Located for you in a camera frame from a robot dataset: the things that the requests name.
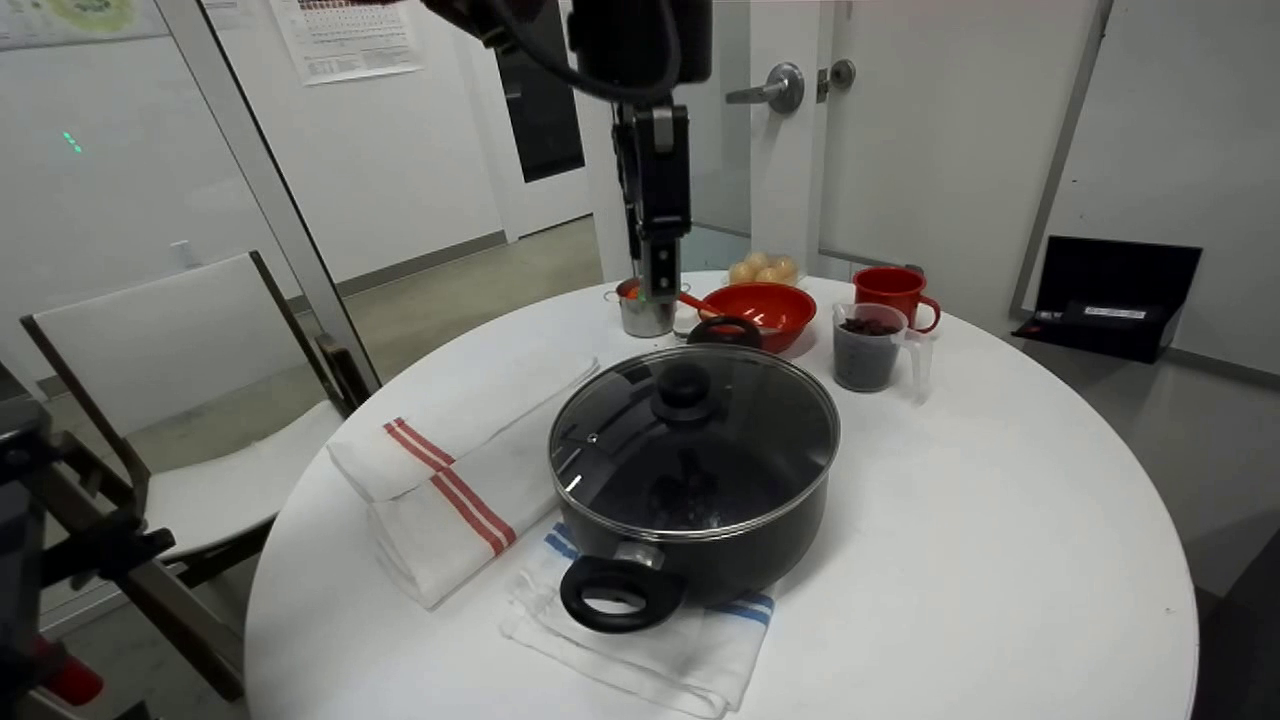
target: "door handle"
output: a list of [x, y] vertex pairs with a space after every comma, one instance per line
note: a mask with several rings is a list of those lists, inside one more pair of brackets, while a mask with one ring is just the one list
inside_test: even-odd
[[773, 65], [764, 83], [724, 91], [724, 105], [766, 105], [773, 111], [789, 114], [802, 105], [802, 76], [797, 65]]

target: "door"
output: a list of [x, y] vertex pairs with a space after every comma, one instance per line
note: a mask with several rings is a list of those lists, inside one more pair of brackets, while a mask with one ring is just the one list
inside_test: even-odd
[[[820, 247], [820, 178], [834, 0], [713, 0], [713, 81], [680, 83], [687, 105], [693, 230], [684, 267], [726, 267], [743, 250], [777, 250], [810, 267]], [[792, 66], [792, 105], [766, 105], [766, 76]], [[627, 276], [624, 211], [606, 145], [606, 109], [574, 101], [591, 170], [602, 276]]]
[[[543, 47], [569, 47], [555, 3], [543, 3], [529, 31]], [[497, 55], [471, 35], [455, 35], [455, 50], [475, 76], [469, 86], [503, 236], [520, 239], [586, 215], [591, 195], [573, 86], [538, 71], [529, 55]]]
[[[921, 265], [952, 310], [1003, 331], [1106, 0], [713, 0], [713, 13], [713, 81], [676, 91], [693, 114], [684, 267], [724, 267], [746, 247], [820, 276]], [[779, 65], [802, 81], [797, 111], [724, 105]], [[606, 111], [579, 101], [579, 114], [602, 276], [627, 276], [602, 183]]]

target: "black pot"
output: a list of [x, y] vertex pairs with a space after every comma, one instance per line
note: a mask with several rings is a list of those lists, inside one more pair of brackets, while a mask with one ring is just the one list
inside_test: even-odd
[[764, 593], [820, 526], [834, 444], [826, 390], [766, 353], [707, 344], [601, 371], [553, 425], [579, 549], [569, 615], [637, 632], [684, 601]]

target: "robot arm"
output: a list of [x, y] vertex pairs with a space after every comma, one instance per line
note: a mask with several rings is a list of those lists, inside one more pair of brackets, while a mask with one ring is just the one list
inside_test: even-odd
[[672, 328], [680, 236], [687, 230], [687, 111], [676, 83], [713, 76], [713, 0], [573, 0], [574, 66], [529, 40], [522, 20], [548, 0], [422, 0], [497, 50], [529, 50], [574, 91], [615, 105], [611, 147], [627, 208], [639, 302]]

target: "pot handle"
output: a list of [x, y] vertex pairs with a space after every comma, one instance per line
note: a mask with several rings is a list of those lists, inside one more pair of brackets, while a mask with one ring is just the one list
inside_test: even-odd
[[633, 561], [579, 554], [561, 579], [561, 605], [591, 632], [639, 632], [669, 620], [680, 609], [684, 579]]

